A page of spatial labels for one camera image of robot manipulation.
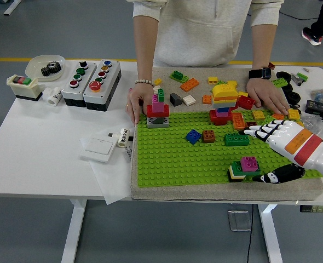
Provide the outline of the person's left hand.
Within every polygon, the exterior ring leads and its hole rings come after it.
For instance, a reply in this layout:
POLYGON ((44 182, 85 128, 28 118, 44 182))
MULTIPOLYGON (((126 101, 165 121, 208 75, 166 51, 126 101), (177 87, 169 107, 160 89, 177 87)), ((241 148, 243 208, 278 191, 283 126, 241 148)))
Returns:
POLYGON ((266 107, 276 114, 288 115, 290 108, 284 94, 270 80, 253 78, 249 79, 246 90, 255 100, 256 107, 266 107))

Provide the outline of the person's right hand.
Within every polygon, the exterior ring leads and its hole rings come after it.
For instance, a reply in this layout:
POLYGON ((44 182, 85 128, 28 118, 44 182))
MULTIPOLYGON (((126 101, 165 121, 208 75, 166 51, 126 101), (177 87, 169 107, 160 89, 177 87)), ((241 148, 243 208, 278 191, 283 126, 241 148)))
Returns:
POLYGON ((147 105, 152 103, 153 94, 152 85, 147 83, 137 83, 128 92, 125 110, 133 125, 139 123, 140 113, 147 111, 147 105))

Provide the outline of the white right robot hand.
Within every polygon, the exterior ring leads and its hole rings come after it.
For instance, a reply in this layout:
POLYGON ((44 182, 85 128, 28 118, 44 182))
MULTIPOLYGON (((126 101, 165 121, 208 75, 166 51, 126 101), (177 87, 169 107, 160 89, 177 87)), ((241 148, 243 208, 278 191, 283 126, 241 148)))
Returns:
POLYGON ((265 125, 252 125, 239 134, 260 139, 296 166, 323 175, 323 139, 296 122, 275 119, 265 125))

